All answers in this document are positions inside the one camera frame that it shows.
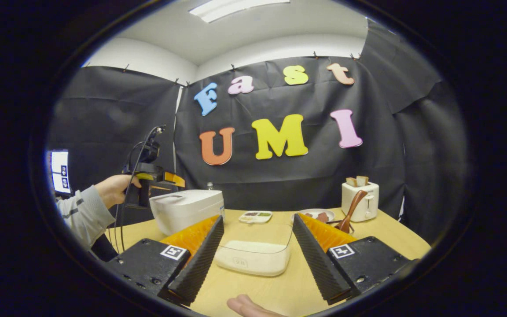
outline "bottle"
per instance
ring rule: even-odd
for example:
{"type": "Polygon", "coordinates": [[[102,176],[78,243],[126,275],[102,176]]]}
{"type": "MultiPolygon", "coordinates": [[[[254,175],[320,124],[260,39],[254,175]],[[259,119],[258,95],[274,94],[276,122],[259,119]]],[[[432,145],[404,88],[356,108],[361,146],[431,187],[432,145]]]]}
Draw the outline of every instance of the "bottle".
{"type": "MultiPolygon", "coordinates": [[[[212,191],[214,189],[215,188],[213,186],[213,183],[212,182],[208,182],[207,183],[207,190],[212,191]]],[[[220,207],[220,214],[222,215],[222,221],[225,221],[226,220],[226,213],[224,212],[224,205],[222,205],[222,207],[220,207]]]]}

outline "person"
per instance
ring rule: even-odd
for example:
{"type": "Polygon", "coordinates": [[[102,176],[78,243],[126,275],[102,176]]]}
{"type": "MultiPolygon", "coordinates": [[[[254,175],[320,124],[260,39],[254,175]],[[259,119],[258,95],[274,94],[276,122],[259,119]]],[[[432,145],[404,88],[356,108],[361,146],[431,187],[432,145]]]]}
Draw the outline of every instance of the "person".
{"type": "MultiPolygon", "coordinates": [[[[57,202],[66,225],[86,250],[114,222],[109,208],[124,203],[125,189],[130,182],[131,175],[114,175],[84,191],[76,191],[71,198],[57,202]]],[[[133,177],[131,183],[142,187],[137,177],[133,177]]]]}

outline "gray sleeve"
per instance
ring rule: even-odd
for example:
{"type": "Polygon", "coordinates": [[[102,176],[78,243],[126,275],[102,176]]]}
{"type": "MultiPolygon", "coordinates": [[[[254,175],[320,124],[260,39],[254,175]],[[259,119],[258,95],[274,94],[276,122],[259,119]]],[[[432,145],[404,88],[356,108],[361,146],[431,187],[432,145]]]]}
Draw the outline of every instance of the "gray sleeve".
{"type": "Polygon", "coordinates": [[[59,200],[57,204],[65,223],[87,250],[114,222],[94,185],[82,192],[76,191],[74,197],[59,200]]]}

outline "wooden table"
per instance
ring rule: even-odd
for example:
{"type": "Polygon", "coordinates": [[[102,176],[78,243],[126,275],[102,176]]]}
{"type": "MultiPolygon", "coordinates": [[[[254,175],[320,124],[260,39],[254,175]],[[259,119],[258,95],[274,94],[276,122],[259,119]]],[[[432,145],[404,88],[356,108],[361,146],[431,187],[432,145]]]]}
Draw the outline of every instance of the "wooden table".
{"type": "MultiPolygon", "coordinates": [[[[345,217],[341,208],[328,210],[336,214],[334,220],[345,217]]],[[[243,225],[238,221],[238,217],[243,213],[243,210],[227,209],[225,231],[231,230],[233,225],[243,225]]],[[[292,225],[290,221],[292,214],[294,211],[276,211],[267,224],[292,225]]],[[[380,210],[375,219],[353,222],[352,226],[355,229],[352,236],[355,238],[375,236],[408,259],[420,258],[430,249],[428,243],[416,233],[380,210]]],[[[120,240],[119,231],[117,229],[117,238],[120,240]]],[[[143,238],[160,241],[165,237],[155,220],[126,225],[123,227],[123,233],[125,248],[131,247],[143,238]]],[[[115,246],[112,230],[111,239],[111,243],[115,246]]],[[[290,239],[289,247],[290,260],[287,269],[275,277],[237,273],[222,269],[213,263],[203,287],[197,294],[197,299],[191,304],[191,309],[212,317],[236,317],[238,314],[227,307],[226,301],[239,294],[248,294],[254,302],[265,309],[290,317],[306,316],[328,309],[330,306],[322,299],[294,235],[290,239]]]]}

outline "ceiling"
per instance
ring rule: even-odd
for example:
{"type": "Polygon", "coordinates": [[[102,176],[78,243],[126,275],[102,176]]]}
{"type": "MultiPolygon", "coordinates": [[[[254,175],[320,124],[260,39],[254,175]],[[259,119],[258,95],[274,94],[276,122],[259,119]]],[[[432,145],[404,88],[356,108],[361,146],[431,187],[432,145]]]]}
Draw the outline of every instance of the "ceiling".
{"type": "Polygon", "coordinates": [[[208,0],[177,0],[127,28],[117,37],[159,46],[199,66],[236,48],[302,34],[365,38],[364,16],[333,0],[290,0],[254,7],[212,23],[189,10],[208,0]]]}

